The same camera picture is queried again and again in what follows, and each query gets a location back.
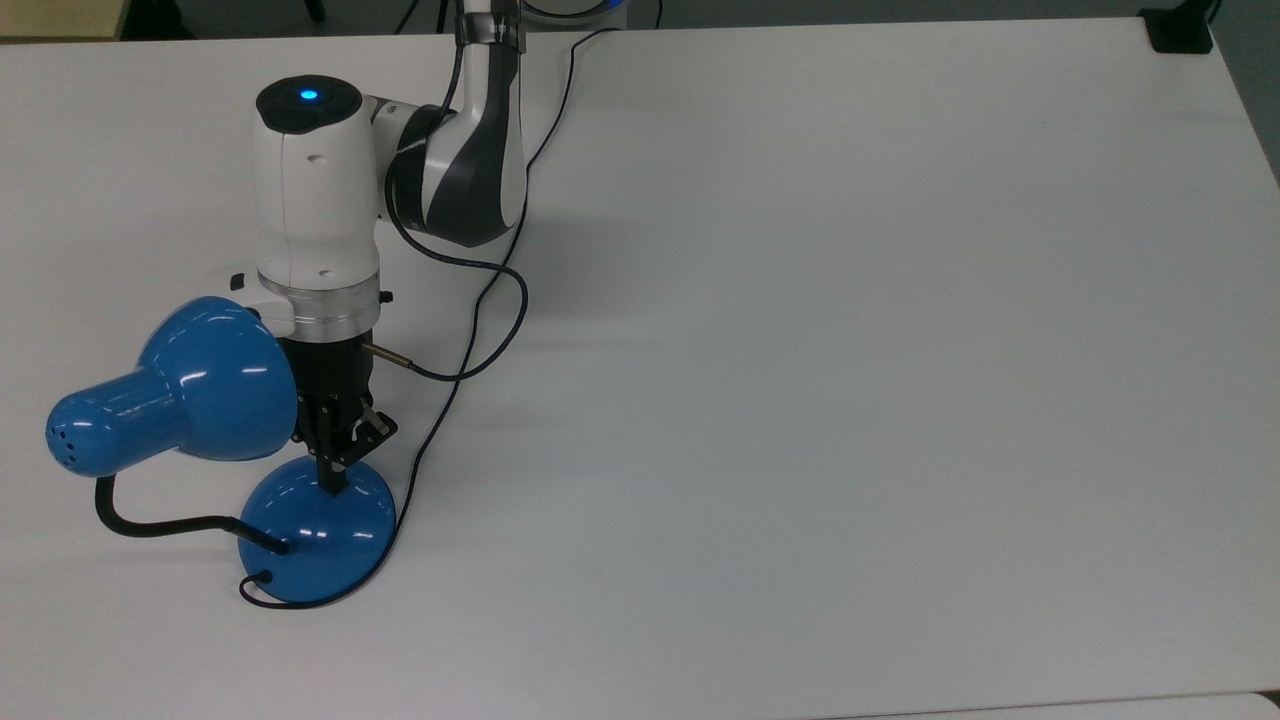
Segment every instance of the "black flexible neck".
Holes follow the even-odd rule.
[[[276,555],[288,555],[289,552],[289,546],[284,541],[273,538],[262,530],[227,515],[204,515],[201,518],[184,518],[182,520],[165,520],[163,523],[134,523],[125,520],[115,511],[114,497],[115,475],[99,478],[97,487],[93,489],[93,506],[97,509],[99,520],[102,520],[102,524],[113,533],[131,538],[157,538],[180,533],[195,533],[197,530],[225,530]]]

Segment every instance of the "power cord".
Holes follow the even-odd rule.
[[[559,109],[556,113],[556,119],[552,120],[550,127],[547,129],[547,135],[543,137],[543,141],[538,145],[538,150],[534,152],[534,156],[530,158],[529,164],[525,165],[525,172],[526,173],[527,172],[532,172],[534,163],[536,163],[538,159],[541,158],[543,151],[547,150],[547,145],[550,142],[552,137],[556,135],[556,129],[559,127],[561,118],[564,117],[564,108],[568,104],[568,94],[570,94],[570,90],[573,87],[573,68],[575,68],[575,65],[577,63],[577,49],[581,47],[582,44],[585,44],[586,41],[591,40],[593,37],[595,37],[598,35],[603,35],[605,32],[613,32],[617,28],[598,29],[598,31],[588,35],[586,37],[579,40],[577,42],[575,42],[570,47],[570,51],[568,51],[568,76],[564,79],[564,94],[561,96]],[[457,76],[457,72],[458,72],[458,65],[457,65],[457,60],[456,60],[456,64],[454,64],[454,76]],[[392,224],[397,225],[397,231],[401,232],[402,236],[407,236],[408,233],[403,229],[403,224],[401,224],[399,218],[394,214],[393,206],[394,206],[393,204],[388,202],[387,209],[388,209],[388,215],[392,218]],[[471,360],[471,352],[475,350],[476,338],[477,338],[479,332],[480,332],[480,307],[484,304],[485,297],[489,296],[489,291],[492,291],[493,287],[498,283],[498,279],[502,275],[507,274],[506,272],[503,272],[503,269],[506,268],[506,269],[509,270],[509,268],[507,268],[507,264],[511,261],[512,255],[515,255],[515,252],[516,252],[516,246],[520,242],[521,232],[525,229],[525,220],[527,219],[527,217],[529,217],[529,195],[526,193],[525,195],[525,202],[524,202],[524,205],[520,209],[520,220],[516,223],[516,231],[511,236],[511,243],[507,246],[507,252],[503,255],[502,261],[498,263],[498,264],[488,264],[486,263],[486,265],[492,265],[493,268],[497,268],[497,269],[494,270],[493,275],[489,278],[489,283],[485,284],[484,290],[480,291],[480,295],[476,296],[475,304],[471,306],[471,333],[470,333],[470,337],[467,338],[466,351],[462,354],[462,363],[460,363],[460,365],[458,365],[458,375],[466,374],[467,363]],[[500,350],[504,350],[504,348],[506,348],[506,345],[503,345],[500,347]],[[488,360],[488,361],[492,361],[492,360],[497,359],[497,355],[499,352],[495,352],[494,356],[490,357],[490,360]],[[378,570],[381,569],[383,564],[387,561],[387,557],[390,556],[392,550],[396,547],[396,541],[397,541],[397,538],[399,538],[401,528],[404,525],[404,518],[408,515],[408,507],[410,507],[410,503],[413,500],[413,489],[417,486],[417,474],[419,474],[419,470],[422,466],[422,459],[426,456],[426,450],[428,450],[428,447],[430,447],[431,441],[435,439],[435,436],[439,432],[440,425],[444,424],[444,418],[449,414],[449,410],[453,407],[453,401],[454,401],[454,398],[457,398],[458,389],[462,387],[462,379],[454,379],[452,382],[453,382],[453,387],[449,389],[449,396],[445,398],[444,405],[440,407],[440,413],[436,414],[435,421],[431,424],[431,429],[426,433],[426,437],[422,439],[422,443],[417,447],[417,452],[413,454],[413,464],[410,468],[410,475],[408,475],[408,487],[404,489],[404,502],[401,506],[399,515],[396,518],[396,525],[392,528],[392,534],[390,534],[390,538],[389,538],[389,541],[387,543],[387,550],[384,550],[383,553],[381,553],[381,556],[379,556],[378,562],[374,564],[374,568],[369,573],[366,573],[364,578],[356,580],[355,584],[352,584],[349,588],[342,591],[340,593],[337,593],[334,596],[326,597],[326,598],[311,601],[311,602],[266,602],[266,601],[262,601],[262,600],[259,600],[259,598],[253,597],[252,594],[248,593],[248,584],[250,583],[256,583],[259,585],[264,585],[264,584],[270,584],[270,582],[271,582],[271,573],[270,571],[256,573],[256,574],[248,575],[243,580],[241,580],[241,583],[239,583],[239,593],[241,593],[242,598],[244,598],[247,602],[250,602],[252,605],[256,605],[257,607],[265,607],[265,609],[270,609],[270,610],[307,610],[307,609],[321,607],[321,606],[325,606],[325,605],[330,605],[330,603],[338,602],[339,600],[342,600],[342,598],[344,598],[344,597],[355,593],[360,588],[365,587],[365,584],[370,579],[372,579],[372,577],[375,574],[378,574]]]
[[[396,32],[393,32],[392,35],[399,35],[401,31],[404,29],[404,26],[408,24],[408,19],[413,17],[413,10],[417,9],[419,1],[420,0],[413,0],[412,3],[408,4],[408,10],[404,10],[404,17],[401,18],[399,24],[396,26]]]
[[[435,35],[444,35],[444,20],[449,17],[449,0],[440,0],[440,10],[435,14]]]

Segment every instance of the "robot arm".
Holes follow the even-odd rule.
[[[259,95],[253,186],[264,233],[255,263],[206,278],[206,293],[257,314],[293,370],[293,439],[339,493],[346,469],[396,432],[372,409],[366,343],[383,302],[374,225],[384,183],[406,228],[474,247],[520,219],[518,0],[461,0],[462,108],[410,105],[344,81],[300,76]]]
[[[525,201],[522,38],[518,0],[462,6],[462,109],[380,100],[372,126],[379,178],[393,182],[404,227],[475,247],[509,231]]]

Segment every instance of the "blue desk lamp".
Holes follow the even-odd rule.
[[[132,373],[63,398],[46,441],[64,468],[97,478],[97,515],[111,530],[229,532],[246,571],[269,573],[269,594],[316,602],[358,583],[390,542],[394,501],[362,462],[337,495],[320,488],[308,457],[287,462],[259,484],[241,519],[133,523],[113,502],[116,473],[147,457],[170,448],[210,460],[265,457],[289,441],[296,418],[293,374],[276,340],[236,302],[201,297],[160,324]]]

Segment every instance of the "black bracket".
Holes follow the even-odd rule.
[[[1147,22],[1147,36],[1156,53],[1175,55],[1208,55],[1213,36],[1208,32],[1206,13],[1215,0],[1187,0],[1172,10],[1147,8],[1138,17]]]

